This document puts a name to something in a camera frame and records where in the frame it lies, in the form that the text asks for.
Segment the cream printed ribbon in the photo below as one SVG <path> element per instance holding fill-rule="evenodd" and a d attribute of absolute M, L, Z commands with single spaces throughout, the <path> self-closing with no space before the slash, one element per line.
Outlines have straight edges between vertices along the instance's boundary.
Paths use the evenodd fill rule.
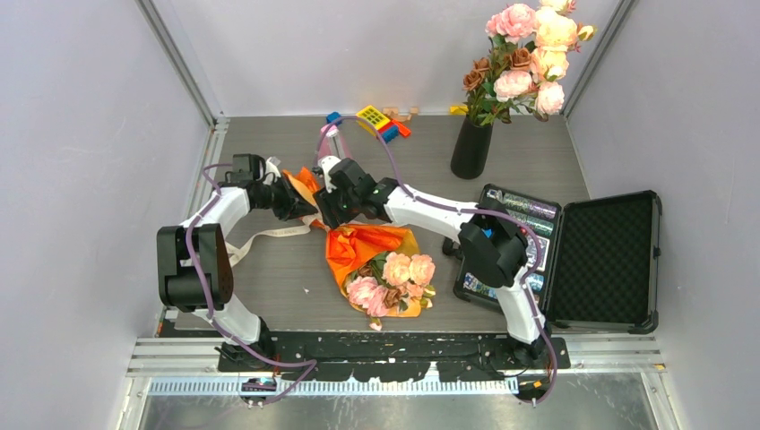
<path fill-rule="evenodd" d="M 309 233 L 311 231 L 311 225 L 315 221 L 318 221 L 318 220 L 319 218 L 316 215 L 310 215 L 310 216 L 306 216 L 302 218 L 300 221 L 301 224 L 295 227 L 262 230 L 260 232 L 253 234 L 251 237 L 249 237 L 245 241 L 245 243 L 242 244 L 240 247 L 236 247 L 226 242 L 225 246 L 226 246 L 226 252 L 229 258 L 230 266 L 235 267 L 243 259 L 247 257 L 247 255 L 249 254 L 253 246 L 253 242 L 257 238 L 259 237 L 283 238 L 283 237 L 302 236 Z"/>

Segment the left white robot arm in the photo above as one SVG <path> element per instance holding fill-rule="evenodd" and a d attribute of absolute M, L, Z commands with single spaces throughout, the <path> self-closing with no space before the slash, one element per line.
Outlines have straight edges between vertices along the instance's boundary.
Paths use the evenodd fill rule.
<path fill-rule="evenodd" d="M 162 227 L 156 237 L 161 302 L 210 324 L 239 347 L 251 369 L 267 369 L 275 357 L 270 331 L 234 293 L 234 275 L 225 236 L 252 210 L 271 211 L 280 220 L 318 212 L 309 191 L 284 176 L 274 158 L 237 154 L 222 182 L 212 181 L 210 200 L 179 225 Z"/>

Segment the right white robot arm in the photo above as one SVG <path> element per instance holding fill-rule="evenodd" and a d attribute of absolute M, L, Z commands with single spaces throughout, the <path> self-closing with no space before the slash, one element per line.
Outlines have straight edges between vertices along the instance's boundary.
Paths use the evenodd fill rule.
<path fill-rule="evenodd" d="M 392 178 L 376 181 L 353 159 L 325 156 L 317 171 L 324 188 L 315 199 L 327 226 L 364 217 L 424 228 L 452 240 L 469 272 L 495 289 L 514 340 L 514 361 L 530 368 L 547 356 L 546 318 L 527 283 L 537 268 L 528 263 L 527 248 L 540 241 L 528 227 L 497 205 L 448 200 Z"/>

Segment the orange flower bouquet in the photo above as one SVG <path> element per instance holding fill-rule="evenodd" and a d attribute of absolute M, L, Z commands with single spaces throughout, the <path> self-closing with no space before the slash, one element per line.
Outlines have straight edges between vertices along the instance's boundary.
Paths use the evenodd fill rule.
<path fill-rule="evenodd" d="M 384 318 L 414 318 L 433 306 L 436 265 L 409 228 L 350 223 L 329 228 L 319 214 L 301 219 L 326 233 L 325 260 L 350 306 L 381 331 Z"/>

